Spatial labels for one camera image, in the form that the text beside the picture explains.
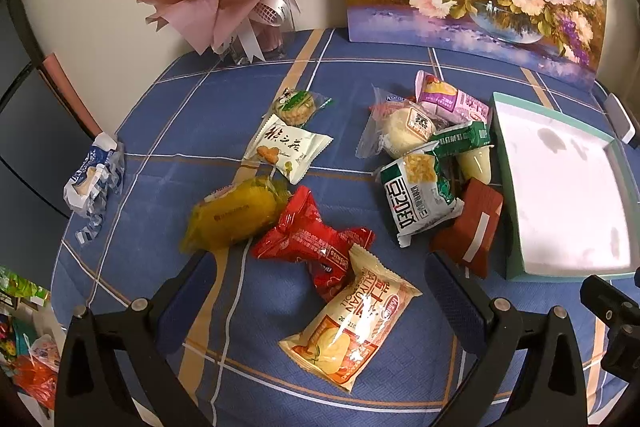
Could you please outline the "dark red white-stripe packet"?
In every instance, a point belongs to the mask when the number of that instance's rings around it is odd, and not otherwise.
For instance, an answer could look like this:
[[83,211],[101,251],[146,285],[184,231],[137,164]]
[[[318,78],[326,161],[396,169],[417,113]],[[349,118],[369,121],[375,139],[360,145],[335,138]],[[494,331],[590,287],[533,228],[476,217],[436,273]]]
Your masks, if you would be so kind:
[[452,225],[436,232],[430,248],[481,279],[489,272],[489,251],[494,243],[503,196],[489,185],[472,178],[465,187],[462,213]]

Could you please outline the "yellow soft bread packet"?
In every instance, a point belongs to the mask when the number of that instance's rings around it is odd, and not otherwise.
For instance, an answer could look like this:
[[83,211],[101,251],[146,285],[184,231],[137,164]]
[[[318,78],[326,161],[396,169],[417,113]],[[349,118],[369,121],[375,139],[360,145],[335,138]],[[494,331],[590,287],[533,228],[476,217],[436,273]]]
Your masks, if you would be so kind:
[[180,251],[213,253],[275,225],[291,197],[288,184],[255,176],[207,195],[191,211]]

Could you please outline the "red candy-twist snack packet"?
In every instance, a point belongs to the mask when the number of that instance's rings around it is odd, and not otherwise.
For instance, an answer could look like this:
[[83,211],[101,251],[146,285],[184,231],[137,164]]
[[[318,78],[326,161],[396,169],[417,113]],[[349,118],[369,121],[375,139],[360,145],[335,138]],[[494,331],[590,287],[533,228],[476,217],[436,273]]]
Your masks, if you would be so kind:
[[375,234],[367,228],[335,230],[326,225],[309,188],[299,186],[277,224],[250,253],[256,259],[304,262],[314,288],[327,303],[349,281],[352,245],[368,249],[374,241]]

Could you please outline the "cream orange cake packet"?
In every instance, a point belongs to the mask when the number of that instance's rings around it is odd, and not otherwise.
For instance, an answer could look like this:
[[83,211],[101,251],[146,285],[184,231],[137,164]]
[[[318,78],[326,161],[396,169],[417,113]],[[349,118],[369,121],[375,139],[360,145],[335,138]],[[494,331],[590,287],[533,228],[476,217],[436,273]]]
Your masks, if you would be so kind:
[[300,333],[279,341],[302,369],[346,392],[421,295],[359,245],[349,249],[349,260],[354,279]]

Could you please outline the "yellow jelly cup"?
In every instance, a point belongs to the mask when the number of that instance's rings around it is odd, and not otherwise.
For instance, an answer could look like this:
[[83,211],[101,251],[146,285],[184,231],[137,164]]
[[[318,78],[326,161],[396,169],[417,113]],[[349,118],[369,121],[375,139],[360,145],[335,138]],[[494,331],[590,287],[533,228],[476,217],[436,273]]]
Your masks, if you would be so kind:
[[458,166],[465,180],[477,179],[486,185],[491,182],[490,145],[467,150],[456,156]]

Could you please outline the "green white cracker packet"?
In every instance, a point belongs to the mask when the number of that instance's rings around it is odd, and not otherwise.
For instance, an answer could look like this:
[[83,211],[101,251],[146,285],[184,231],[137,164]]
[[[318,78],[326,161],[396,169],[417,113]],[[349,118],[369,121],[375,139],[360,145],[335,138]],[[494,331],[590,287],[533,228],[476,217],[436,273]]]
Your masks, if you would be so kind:
[[434,141],[418,147],[378,173],[400,248],[409,247],[416,234],[460,217],[464,208],[440,167],[437,145]]

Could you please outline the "white nut snack packet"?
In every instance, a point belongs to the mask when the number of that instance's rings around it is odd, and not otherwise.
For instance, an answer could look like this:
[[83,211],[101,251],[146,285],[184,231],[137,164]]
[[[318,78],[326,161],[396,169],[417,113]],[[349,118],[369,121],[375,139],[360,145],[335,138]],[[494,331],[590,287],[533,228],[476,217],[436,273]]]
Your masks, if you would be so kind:
[[243,159],[265,162],[293,185],[302,181],[312,162],[333,142],[329,135],[290,126],[269,116],[247,145]]

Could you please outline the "pink purple swiss roll packet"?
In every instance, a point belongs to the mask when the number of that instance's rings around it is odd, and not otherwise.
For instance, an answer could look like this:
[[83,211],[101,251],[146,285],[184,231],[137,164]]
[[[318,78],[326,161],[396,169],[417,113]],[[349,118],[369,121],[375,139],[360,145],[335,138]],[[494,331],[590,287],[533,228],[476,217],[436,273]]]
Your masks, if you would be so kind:
[[449,124],[489,122],[489,107],[485,103],[424,70],[416,73],[414,96],[416,103],[428,113],[448,121]]

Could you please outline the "round cookie clear green packet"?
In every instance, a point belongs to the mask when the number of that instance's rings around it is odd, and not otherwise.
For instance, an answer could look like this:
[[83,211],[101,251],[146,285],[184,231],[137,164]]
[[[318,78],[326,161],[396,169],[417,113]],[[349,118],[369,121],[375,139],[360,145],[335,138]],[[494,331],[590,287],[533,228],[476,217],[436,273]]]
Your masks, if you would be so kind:
[[268,119],[276,115],[288,126],[303,128],[314,115],[332,103],[333,98],[320,93],[285,89],[274,99],[262,118]]

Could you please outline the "round pastry clear packet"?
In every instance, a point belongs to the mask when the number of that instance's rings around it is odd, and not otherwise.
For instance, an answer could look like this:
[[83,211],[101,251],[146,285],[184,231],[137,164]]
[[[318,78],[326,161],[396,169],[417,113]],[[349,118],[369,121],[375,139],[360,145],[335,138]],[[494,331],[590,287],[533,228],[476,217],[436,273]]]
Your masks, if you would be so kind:
[[356,148],[364,159],[382,152],[397,159],[432,139],[448,122],[420,104],[374,87],[374,103]]

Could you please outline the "green biscuit packet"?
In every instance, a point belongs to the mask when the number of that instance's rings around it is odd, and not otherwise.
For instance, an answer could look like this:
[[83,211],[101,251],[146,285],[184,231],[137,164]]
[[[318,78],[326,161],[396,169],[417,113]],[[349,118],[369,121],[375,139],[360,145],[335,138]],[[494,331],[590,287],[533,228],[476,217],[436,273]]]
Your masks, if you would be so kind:
[[489,128],[483,121],[467,121],[436,131],[432,140],[437,143],[438,158],[457,156],[491,144]]

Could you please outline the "colourful bags on floor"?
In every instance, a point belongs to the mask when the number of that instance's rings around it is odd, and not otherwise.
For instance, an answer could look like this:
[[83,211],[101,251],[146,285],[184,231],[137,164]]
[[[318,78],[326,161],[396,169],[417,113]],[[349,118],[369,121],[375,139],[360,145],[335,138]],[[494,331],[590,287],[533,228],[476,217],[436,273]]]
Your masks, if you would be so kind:
[[1,268],[1,304],[13,313],[1,313],[1,368],[15,387],[53,411],[60,351],[49,333],[39,334],[32,319],[16,312],[24,303],[39,311],[49,300],[49,291],[21,275]]

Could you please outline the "crumpled blue white wrapper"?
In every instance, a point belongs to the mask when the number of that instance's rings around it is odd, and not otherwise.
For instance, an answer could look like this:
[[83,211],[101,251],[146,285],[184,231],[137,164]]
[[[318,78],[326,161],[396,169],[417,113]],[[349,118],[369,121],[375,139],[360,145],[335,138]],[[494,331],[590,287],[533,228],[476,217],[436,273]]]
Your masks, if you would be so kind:
[[75,232],[85,246],[98,236],[106,215],[108,196],[122,193],[126,171],[124,144],[101,132],[92,142],[80,167],[63,188],[68,208],[85,220]]

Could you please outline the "white power adapter box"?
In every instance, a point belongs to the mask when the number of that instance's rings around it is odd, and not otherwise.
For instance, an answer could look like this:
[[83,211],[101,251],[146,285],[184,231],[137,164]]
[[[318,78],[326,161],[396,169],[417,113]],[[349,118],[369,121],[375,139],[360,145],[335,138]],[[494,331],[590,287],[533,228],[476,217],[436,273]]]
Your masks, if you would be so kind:
[[609,93],[605,97],[603,107],[617,139],[625,144],[635,146],[638,132],[620,99],[614,93]]

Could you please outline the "blue plaid tablecloth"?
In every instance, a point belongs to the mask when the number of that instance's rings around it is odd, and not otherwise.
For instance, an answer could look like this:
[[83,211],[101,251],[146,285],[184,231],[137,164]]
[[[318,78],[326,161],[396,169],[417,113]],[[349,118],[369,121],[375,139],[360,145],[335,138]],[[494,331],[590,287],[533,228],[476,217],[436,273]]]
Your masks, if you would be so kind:
[[[483,102],[499,92],[610,127],[601,86],[460,52],[352,43],[341,29],[301,32],[271,63],[183,55],[119,127],[124,186],[108,199],[98,236],[79,243],[81,220],[70,220],[52,279],[55,317],[67,325],[79,305],[118,312],[153,295],[188,261],[180,245],[209,194],[241,187],[239,205],[207,213],[203,231],[216,239],[288,192],[272,225],[207,255],[192,277],[206,297],[171,305],[158,326],[169,365],[217,426],[430,425],[474,359],[425,284],[431,233],[398,244],[408,196],[376,177],[390,158],[356,154],[376,92],[410,98],[419,70]],[[401,308],[395,291],[364,282],[394,326],[362,372],[330,346],[332,322],[281,347],[352,279],[354,245],[419,291]]]

